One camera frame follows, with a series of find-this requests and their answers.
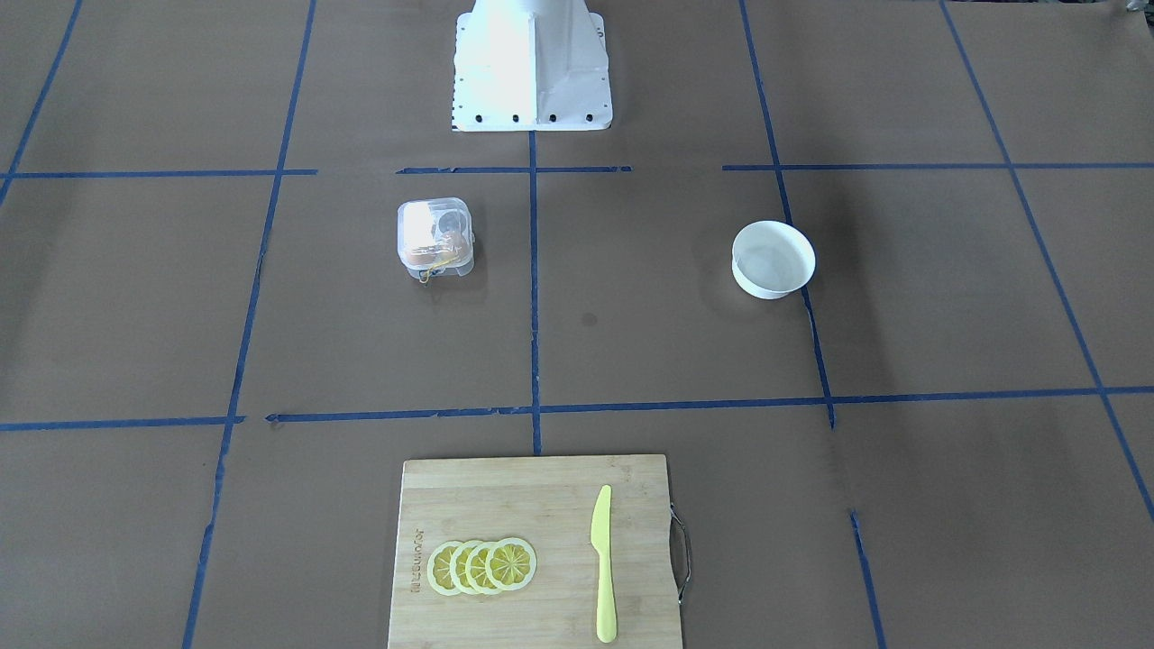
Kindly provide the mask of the brown egg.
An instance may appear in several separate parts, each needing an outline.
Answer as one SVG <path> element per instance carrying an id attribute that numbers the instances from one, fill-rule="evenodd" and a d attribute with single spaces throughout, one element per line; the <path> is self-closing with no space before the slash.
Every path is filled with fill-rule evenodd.
<path id="1" fill-rule="evenodd" d="M 472 259 L 472 238 L 467 233 L 462 233 L 462 231 L 442 233 L 439 243 L 441 246 L 439 262 L 442 264 L 460 266 Z"/>
<path id="2" fill-rule="evenodd" d="M 400 251 L 400 261 L 412 270 L 429 270 L 439 262 L 440 254 L 437 245 L 405 247 Z"/>

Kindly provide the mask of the clear plastic egg box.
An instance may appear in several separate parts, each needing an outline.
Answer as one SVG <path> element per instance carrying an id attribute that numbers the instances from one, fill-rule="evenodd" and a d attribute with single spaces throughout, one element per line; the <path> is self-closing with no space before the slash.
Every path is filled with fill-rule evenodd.
<path id="1" fill-rule="evenodd" d="M 411 200 L 397 209 L 397 255 L 405 247 L 437 245 L 442 233 L 462 231 L 472 238 L 473 255 L 460 266 L 445 266 L 440 262 L 429 270 L 412 270 L 407 268 L 412 279 L 427 284 L 429 279 L 442 276 L 467 276 L 474 268 L 475 234 L 472 226 L 472 214 L 460 197 L 429 197 L 429 200 Z"/>

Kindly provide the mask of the brown egg in box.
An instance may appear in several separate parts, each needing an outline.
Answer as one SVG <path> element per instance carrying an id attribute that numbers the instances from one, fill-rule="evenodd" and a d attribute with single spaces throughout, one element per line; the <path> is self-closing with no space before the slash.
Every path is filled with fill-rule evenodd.
<path id="1" fill-rule="evenodd" d="M 405 247 L 400 251 L 400 261 L 412 270 L 429 270 L 439 262 L 440 254 L 437 245 Z"/>

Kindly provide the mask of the wooden cutting board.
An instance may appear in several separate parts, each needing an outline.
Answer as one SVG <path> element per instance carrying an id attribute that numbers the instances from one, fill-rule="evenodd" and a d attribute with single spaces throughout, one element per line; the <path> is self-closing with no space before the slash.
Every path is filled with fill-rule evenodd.
<path id="1" fill-rule="evenodd" d="M 592 510 L 610 485 L 610 564 L 619 637 L 595 637 Z M 390 648 L 680 648 L 670 552 L 669 472 L 661 453 L 409 460 L 400 472 Z M 429 552 L 448 540 L 520 537 L 535 576 L 499 595 L 429 588 Z"/>

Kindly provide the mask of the white bowl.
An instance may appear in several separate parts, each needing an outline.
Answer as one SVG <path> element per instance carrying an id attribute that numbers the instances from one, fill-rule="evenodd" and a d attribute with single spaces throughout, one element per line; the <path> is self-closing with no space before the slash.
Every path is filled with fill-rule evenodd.
<path id="1" fill-rule="evenodd" d="M 732 275 L 754 298 L 784 298 L 811 282 L 816 268 L 811 240 L 784 222 L 754 222 L 732 243 Z"/>

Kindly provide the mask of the lemon slice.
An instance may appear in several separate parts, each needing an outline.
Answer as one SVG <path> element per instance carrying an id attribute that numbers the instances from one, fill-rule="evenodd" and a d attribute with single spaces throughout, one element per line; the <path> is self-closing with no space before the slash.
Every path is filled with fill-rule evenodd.
<path id="1" fill-rule="evenodd" d="M 454 547 L 454 553 L 450 555 L 449 575 L 457 594 L 480 595 L 469 576 L 469 558 L 472 551 L 480 544 L 482 544 L 482 540 L 472 539 L 459 542 Z"/>
<path id="2" fill-rule="evenodd" d="M 429 588 L 436 594 L 445 597 L 454 597 L 462 595 L 459 587 L 454 583 L 454 575 L 456 574 L 456 564 L 454 564 L 454 552 L 456 552 L 462 543 L 459 540 L 448 540 L 441 543 L 436 549 L 429 552 L 426 566 L 426 575 L 428 579 Z"/>
<path id="3" fill-rule="evenodd" d="M 535 577 L 535 547 L 529 540 L 505 537 L 490 542 L 485 574 L 499 591 L 509 592 L 525 588 Z"/>
<path id="4" fill-rule="evenodd" d="M 493 596 L 505 591 L 490 575 L 490 555 L 496 546 L 496 542 L 478 542 L 464 555 L 464 579 L 475 594 Z"/>

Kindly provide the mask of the yellow plastic knife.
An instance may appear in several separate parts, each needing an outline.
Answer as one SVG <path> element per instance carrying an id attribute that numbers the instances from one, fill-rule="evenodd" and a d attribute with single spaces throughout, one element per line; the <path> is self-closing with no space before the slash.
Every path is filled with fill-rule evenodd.
<path id="1" fill-rule="evenodd" d="M 619 637 L 617 592 L 610 564 L 610 485 L 599 490 L 591 514 L 590 543 L 598 557 L 595 592 L 595 637 L 613 644 Z"/>

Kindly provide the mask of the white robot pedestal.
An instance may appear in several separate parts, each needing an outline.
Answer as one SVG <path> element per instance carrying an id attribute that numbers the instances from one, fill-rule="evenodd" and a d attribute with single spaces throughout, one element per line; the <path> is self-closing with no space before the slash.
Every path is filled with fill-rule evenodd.
<path id="1" fill-rule="evenodd" d="M 605 22 L 589 3 L 477 1 L 454 37 L 454 130 L 610 128 Z"/>

